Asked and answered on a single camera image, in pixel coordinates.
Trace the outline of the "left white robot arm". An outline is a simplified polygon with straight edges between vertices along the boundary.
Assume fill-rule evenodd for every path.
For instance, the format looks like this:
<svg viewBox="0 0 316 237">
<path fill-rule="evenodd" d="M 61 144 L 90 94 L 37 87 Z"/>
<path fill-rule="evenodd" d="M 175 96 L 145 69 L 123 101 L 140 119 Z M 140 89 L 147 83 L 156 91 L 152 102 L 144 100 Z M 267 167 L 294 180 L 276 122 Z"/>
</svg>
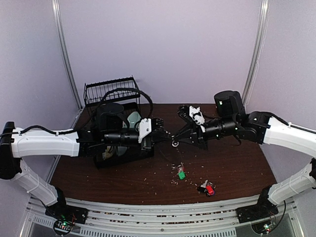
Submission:
<svg viewBox="0 0 316 237">
<path fill-rule="evenodd" d="M 151 152 L 155 143 L 171 138 L 161 119 L 147 117 L 130 122 L 122 104 L 103 104 L 92 116 L 89 130 L 51 131 L 37 125 L 21 129 L 11 121 L 7 122 L 0 136 L 1 179 L 16 181 L 36 196 L 48 211 L 60 219 L 67 219 L 71 208 L 66 204 L 63 192 L 34 173 L 23 157 L 91 157 L 104 153 L 108 146 L 136 147 L 141 152 Z"/>
</svg>

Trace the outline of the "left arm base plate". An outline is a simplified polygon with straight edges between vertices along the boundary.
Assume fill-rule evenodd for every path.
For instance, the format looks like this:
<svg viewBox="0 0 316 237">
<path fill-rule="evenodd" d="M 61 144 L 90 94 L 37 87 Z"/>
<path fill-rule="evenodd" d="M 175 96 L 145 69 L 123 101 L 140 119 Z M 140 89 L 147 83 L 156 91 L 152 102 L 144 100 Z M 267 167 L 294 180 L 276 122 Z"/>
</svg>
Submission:
<svg viewBox="0 0 316 237">
<path fill-rule="evenodd" d="M 49 206 L 46 208 L 45 214 L 61 222 L 67 222 L 70 224 L 85 224 L 88 210 L 86 208 L 70 205 L 66 205 L 66 208 L 64 209 Z"/>
</svg>

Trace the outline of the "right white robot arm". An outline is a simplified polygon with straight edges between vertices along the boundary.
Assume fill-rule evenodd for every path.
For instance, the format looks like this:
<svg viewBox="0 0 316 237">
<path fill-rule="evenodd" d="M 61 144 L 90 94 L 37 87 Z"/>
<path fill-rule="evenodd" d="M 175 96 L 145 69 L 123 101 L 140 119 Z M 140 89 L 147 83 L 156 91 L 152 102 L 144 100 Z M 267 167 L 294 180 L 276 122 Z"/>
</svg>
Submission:
<svg viewBox="0 0 316 237">
<path fill-rule="evenodd" d="M 286 199 L 316 187 L 316 132 L 293 125 L 270 112 L 245 112 L 238 91 L 214 95 L 218 117 L 206 121 L 200 108 L 181 106 L 178 115 L 187 124 L 172 138 L 172 146 L 186 143 L 207 149 L 208 141 L 233 136 L 238 141 L 286 147 L 310 155 L 312 160 L 284 181 L 264 188 L 253 207 L 253 214 L 265 217 Z"/>
</svg>

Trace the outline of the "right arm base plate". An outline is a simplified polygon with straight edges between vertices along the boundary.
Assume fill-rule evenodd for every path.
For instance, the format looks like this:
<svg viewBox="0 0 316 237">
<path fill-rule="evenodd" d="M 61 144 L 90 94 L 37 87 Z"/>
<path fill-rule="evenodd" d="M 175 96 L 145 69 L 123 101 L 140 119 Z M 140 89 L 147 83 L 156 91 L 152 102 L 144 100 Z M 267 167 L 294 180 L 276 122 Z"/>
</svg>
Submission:
<svg viewBox="0 0 316 237">
<path fill-rule="evenodd" d="M 263 218 L 270 217 L 270 214 L 278 214 L 278 208 L 265 208 L 257 205 L 239 207 L 236 209 L 239 223 L 252 222 Z"/>
</svg>

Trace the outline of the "keyring with green tag keys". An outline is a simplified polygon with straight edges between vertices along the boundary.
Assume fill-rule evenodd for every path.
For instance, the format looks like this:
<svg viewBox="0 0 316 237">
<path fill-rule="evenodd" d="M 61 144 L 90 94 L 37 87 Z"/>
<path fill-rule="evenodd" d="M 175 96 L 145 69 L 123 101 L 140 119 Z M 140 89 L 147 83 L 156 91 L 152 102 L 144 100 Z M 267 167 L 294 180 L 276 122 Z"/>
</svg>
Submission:
<svg viewBox="0 0 316 237">
<path fill-rule="evenodd" d="M 183 157 L 182 157 L 180 150 L 178 149 L 179 142 L 172 141 L 171 145 L 172 145 L 172 147 L 174 147 L 176 149 L 176 152 L 178 154 L 178 157 L 175 158 L 172 165 L 177 171 L 178 178 L 180 180 L 183 180 L 186 178 L 186 174 L 185 174 L 185 168 L 184 168 L 184 163 L 183 163 Z"/>
</svg>

